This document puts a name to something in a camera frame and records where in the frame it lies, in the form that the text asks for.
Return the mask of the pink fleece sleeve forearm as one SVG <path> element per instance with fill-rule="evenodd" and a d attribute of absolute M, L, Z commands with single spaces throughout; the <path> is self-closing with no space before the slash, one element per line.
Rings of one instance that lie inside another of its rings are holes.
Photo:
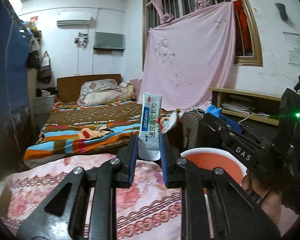
<path fill-rule="evenodd" d="M 288 232 L 288 230 L 293 226 L 297 221 L 299 215 L 296 214 L 292 209 L 281 205 L 281 215 L 277 227 L 281 233 L 281 237 Z"/>

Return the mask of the right hand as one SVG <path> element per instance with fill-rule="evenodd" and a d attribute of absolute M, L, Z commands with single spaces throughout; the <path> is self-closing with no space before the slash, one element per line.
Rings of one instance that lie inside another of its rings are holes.
<path fill-rule="evenodd" d="M 281 217 L 282 192 L 263 186 L 256 177 L 250 178 L 249 170 L 246 170 L 246 173 L 242 179 L 242 189 L 246 192 L 253 190 L 262 198 L 262 210 L 277 225 Z"/>

